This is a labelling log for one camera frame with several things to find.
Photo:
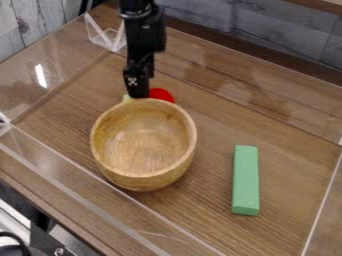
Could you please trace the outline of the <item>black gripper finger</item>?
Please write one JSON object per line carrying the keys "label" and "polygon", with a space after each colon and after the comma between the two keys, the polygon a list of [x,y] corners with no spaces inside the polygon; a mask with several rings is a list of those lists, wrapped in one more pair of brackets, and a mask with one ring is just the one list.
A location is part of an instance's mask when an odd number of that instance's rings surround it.
{"label": "black gripper finger", "polygon": [[132,98],[150,97],[150,79],[154,77],[151,61],[134,63],[123,70],[123,78],[128,95]]}

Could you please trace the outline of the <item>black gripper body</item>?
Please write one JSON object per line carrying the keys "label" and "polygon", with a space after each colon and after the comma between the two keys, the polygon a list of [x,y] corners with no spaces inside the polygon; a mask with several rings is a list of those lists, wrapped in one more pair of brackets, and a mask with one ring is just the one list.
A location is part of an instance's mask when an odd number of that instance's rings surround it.
{"label": "black gripper body", "polygon": [[164,9],[160,6],[123,6],[127,66],[151,61],[166,50]]}

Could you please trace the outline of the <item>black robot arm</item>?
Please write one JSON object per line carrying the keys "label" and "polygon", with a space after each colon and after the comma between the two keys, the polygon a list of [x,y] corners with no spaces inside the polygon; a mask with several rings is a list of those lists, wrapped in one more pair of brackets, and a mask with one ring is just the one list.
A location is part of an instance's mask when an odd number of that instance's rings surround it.
{"label": "black robot arm", "polygon": [[150,97],[155,54],[166,50],[164,9],[154,0],[119,0],[118,14],[124,21],[127,65],[123,79],[132,98]]}

